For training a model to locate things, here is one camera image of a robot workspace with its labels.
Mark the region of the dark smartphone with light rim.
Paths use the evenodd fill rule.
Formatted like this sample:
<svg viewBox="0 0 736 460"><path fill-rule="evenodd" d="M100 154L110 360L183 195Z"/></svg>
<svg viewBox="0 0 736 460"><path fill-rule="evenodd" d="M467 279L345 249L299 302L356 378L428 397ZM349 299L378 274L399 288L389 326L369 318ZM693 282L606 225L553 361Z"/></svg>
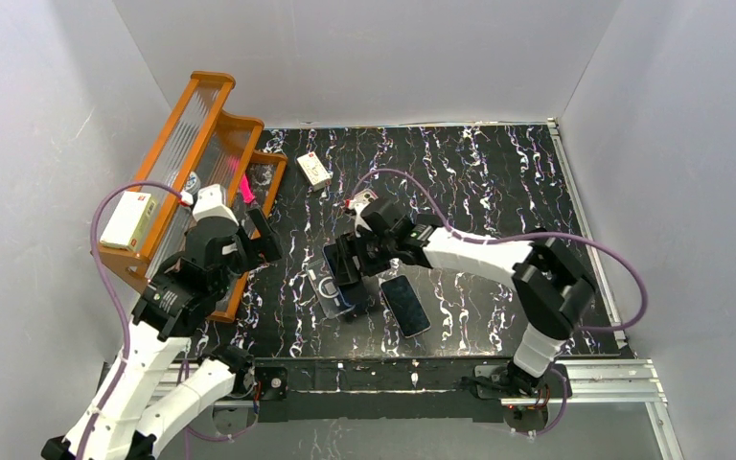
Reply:
<svg viewBox="0 0 736 460"><path fill-rule="evenodd" d="M428 331L431 323L413 286L406 276L397 276L379 284L382 299L392 312L405 338Z"/></svg>

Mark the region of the clear phone case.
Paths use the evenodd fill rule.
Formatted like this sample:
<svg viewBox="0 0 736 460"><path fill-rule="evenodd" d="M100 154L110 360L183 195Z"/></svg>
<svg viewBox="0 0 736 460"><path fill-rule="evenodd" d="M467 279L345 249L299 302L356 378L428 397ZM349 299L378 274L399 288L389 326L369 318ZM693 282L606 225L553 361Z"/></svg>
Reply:
<svg viewBox="0 0 736 460"><path fill-rule="evenodd" d="M317 259L308 263L306 272L313 292L327 319L353 311L357 304L350 302L334 282L328 263Z"/></svg>

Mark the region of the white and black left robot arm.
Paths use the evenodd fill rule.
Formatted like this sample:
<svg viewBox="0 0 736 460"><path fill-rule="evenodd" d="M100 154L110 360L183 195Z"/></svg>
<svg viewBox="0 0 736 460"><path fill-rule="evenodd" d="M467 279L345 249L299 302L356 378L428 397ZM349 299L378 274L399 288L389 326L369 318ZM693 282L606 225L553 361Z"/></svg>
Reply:
<svg viewBox="0 0 736 460"><path fill-rule="evenodd" d="M246 272L276 262L282 250L260 209L247 217L250 238L222 207L200 218L185 247L149 280L124 330L124 345L93 402L43 459L155 459L202 411L231 394L253 357L234 345L204 355L198 369L157 401L152 396L176 356Z"/></svg>

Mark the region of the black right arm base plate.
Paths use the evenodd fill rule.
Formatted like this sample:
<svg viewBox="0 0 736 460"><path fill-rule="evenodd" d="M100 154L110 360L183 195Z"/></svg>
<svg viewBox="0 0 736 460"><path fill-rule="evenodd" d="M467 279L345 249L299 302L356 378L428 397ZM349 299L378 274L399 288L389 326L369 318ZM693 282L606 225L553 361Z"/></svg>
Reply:
<svg viewBox="0 0 736 460"><path fill-rule="evenodd" d="M478 365L473 375L463 378L480 400L499 400L504 423L510 431L532 439L553 429L564 415L573 395L564 366L550 365L538 378L513 362L507 365Z"/></svg>

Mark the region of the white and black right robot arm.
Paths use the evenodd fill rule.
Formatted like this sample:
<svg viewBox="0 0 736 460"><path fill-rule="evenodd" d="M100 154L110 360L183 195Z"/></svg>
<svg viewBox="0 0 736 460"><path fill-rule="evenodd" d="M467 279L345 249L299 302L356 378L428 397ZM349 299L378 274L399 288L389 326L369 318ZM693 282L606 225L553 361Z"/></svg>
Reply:
<svg viewBox="0 0 736 460"><path fill-rule="evenodd" d="M528 321L498 388L532 395L571 338L597 287L580 260L544 230L517 241L450 229L434 214L411 217L393 201L360 192L347 200L353 230L329 247L327 263L340 288L390 268L392 262L480 276L511 289Z"/></svg>

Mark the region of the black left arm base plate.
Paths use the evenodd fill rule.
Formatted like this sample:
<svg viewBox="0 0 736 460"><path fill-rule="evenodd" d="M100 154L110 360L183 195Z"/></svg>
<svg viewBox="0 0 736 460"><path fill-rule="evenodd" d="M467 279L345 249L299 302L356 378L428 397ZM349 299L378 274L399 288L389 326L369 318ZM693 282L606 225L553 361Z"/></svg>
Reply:
<svg viewBox="0 0 736 460"><path fill-rule="evenodd" d="M239 371L230 394L215 402L212 421L218 434L234 438L254 427L264 402L286 397L288 371L283 367L253 366Z"/></svg>

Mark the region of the blue smartphone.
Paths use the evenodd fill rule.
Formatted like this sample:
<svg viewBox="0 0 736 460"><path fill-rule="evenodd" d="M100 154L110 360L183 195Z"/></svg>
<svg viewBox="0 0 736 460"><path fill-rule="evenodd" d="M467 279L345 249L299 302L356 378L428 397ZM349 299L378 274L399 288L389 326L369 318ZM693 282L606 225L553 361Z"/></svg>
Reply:
<svg viewBox="0 0 736 460"><path fill-rule="evenodd" d="M323 248L324 257L329 271L333 278L333 285L338 293L338 299L341 303L339 307L342 311L356 308L361 305L366 298L366 291L364 285L361 282L341 285L339 283L339 275L343 273L343 270L338 268L337 248L335 244L326 245Z"/></svg>

